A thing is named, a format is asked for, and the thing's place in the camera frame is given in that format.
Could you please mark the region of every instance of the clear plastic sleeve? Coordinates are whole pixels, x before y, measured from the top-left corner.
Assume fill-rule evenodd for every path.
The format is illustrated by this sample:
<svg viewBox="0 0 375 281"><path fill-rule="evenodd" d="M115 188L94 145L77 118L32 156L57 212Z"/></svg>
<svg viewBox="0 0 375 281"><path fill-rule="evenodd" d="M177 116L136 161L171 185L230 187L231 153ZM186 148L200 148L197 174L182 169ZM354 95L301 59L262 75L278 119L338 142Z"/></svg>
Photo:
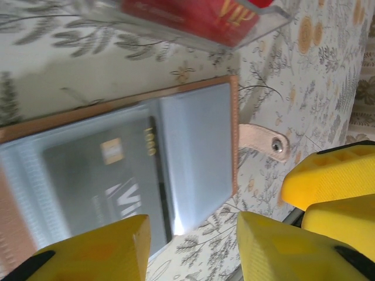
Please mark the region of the clear plastic sleeve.
<svg viewBox="0 0 375 281"><path fill-rule="evenodd" d="M210 52L235 50L293 20L273 2L259 8L249 0L73 0L84 18L117 29Z"/></svg>

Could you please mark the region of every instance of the patterned tablecloth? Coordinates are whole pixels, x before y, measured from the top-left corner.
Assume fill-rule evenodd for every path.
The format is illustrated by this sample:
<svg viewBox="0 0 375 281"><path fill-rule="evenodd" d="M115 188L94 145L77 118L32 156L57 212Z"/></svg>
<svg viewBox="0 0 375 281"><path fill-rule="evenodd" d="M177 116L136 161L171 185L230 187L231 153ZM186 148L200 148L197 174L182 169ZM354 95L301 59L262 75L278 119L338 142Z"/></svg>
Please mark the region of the patterned tablecloth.
<svg viewBox="0 0 375 281"><path fill-rule="evenodd" d="M286 134L291 158L282 164L241 149L238 194L176 237L147 274L224 280L240 264L237 213L283 220L292 210L279 199L284 176L310 153L344 143L374 4L302 0L290 25L239 52L210 54L82 20L69 0L0 0L1 122L239 74L241 118Z"/></svg>

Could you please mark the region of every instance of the red vip card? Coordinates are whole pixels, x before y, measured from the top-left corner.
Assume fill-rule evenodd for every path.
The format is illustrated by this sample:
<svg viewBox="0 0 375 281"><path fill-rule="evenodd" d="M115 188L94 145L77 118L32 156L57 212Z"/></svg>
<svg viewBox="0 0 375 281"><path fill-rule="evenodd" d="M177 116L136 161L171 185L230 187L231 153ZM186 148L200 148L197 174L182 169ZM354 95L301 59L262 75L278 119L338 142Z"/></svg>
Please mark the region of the red vip card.
<svg viewBox="0 0 375 281"><path fill-rule="evenodd" d="M259 20L235 0L124 0L122 11L229 47Z"/></svg>

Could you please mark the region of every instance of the leather strap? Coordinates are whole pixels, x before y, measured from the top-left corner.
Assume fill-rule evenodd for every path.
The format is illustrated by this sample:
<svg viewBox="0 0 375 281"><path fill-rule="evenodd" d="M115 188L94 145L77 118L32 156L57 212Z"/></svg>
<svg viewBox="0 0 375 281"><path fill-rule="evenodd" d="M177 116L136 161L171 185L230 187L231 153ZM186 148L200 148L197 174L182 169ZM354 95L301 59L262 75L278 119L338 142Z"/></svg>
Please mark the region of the leather strap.
<svg viewBox="0 0 375 281"><path fill-rule="evenodd" d="M280 162L286 162L290 155L288 138L262 126L240 124L238 142L241 148L255 149Z"/></svg>

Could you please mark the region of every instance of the card holder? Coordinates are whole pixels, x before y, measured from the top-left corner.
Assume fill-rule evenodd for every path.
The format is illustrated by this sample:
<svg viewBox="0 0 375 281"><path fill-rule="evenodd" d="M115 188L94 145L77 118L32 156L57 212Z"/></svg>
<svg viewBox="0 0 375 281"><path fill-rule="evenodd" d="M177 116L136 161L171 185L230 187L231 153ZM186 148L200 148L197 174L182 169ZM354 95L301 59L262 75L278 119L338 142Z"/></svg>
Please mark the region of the card holder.
<svg viewBox="0 0 375 281"><path fill-rule="evenodd" d="M7 270L46 245L134 214L150 215L156 255L236 193L239 144L279 161L289 145L277 132L238 125L237 76L5 127L0 143ZM13 251L18 243L23 250Z"/></svg>

